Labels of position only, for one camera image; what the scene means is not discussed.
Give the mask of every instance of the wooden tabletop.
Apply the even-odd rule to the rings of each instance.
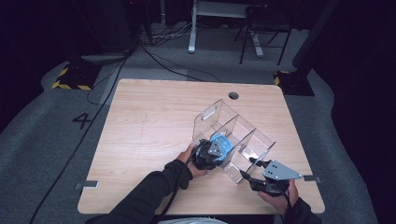
[[[237,100],[230,92],[239,95]],[[282,91],[273,85],[122,79],[118,83],[84,189],[78,203],[83,214],[108,213],[147,174],[161,171],[192,140],[194,119],[223,99],[276,144],[265,160],[277,160],[302,175],[312,175]],[[314,213],[324,204],[316,182],[296,180],[300,196]],[[157,210],[161,213],[169,196]],[[235,184],[223,170],[190,181],[179,190],[169,215],[275,214],[247,181]]]

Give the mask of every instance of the transparent plastic organizer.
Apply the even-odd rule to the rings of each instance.
[[[225,136],[233,145],[220,167],[236,184],[243,179],[239,170],[246,171],[252,164],[249,158],[262,161],[275,143],[223,100],[218,100],[195,118],[192,139],[195,142],[210,140],[217,134]],[[255,166],[247,173],[251,175],[254,170]]]

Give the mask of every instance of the hand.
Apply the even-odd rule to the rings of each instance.
[[[189,156],[191,155],[192,151],[193,151],[195,148],[196,148],[196,145],[195,145],[194,143],[191,143],[191,144],[189,145],[189,147],[187,147],[187,150],[186,150],[186,151],[181,152],[181,153],[177,156],[177,160],[186,162],[187,159],[189,158]],[[187,165],[188,165],[188,167],[189,167],[189,169],[190,169],[190,171],[191,171],[191,174],[192,174],[192,177],[193,177],[193,178],[198,177],[198,176],[204,176],[204,175],[207,174],[207,170],[198,170],[198,169],[194,166],[194,164],[193,164],[191,161],[190,161],[189,164],[187,164]]]
[[[272,197],[262,191],[257,192],[257,194],[259,194],[259,196],[267,203],[271,204],[280,215],[285,215],[286,209],[288,208],[288,201],[286,201],[286,198],[283,195]],[[291,206],[296,204],[298,197],[298,190],[294,184],[294,179],[291,179],[289,180],[289,198]]]

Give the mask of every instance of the black sleeve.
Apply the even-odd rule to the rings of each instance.
[[[163,197],[175,190],[183,169],[186,172],[180,186],[186,189],[192,180],[190,169],[182,161],[171,161],[165,165],[163,171],[147,175],[100,223],[149,223]]]
[[[311,206],[299,198],[285,216],[287,224],[319,224],[321,219],[311,212]]]

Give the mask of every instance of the chair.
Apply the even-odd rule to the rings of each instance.
[[[247,47],[247,39],[249,34],[274,34],[272,38],[267,42],[267,44],[270,44],[279,33],[285,33],[287,34],[287,36],[283,47],[249,45],[250,47],[282,48],[282,52],[280,53],[280,57],[277,62],[277,65],[280,65],[291,32],[290,23],[282,8],[277,6],[274,2],[261,1],[260,3],[255,3],[252,4],[252,6],[250,7],[246,7],[245,12],[246,23],[239,29],[234,39],[234,41],[236,41],[241,33],[245,33],[244,45],[242,47],[241,59],[239,63],[242,64],[242,61],[244,59],[244,53],[245,48]]]

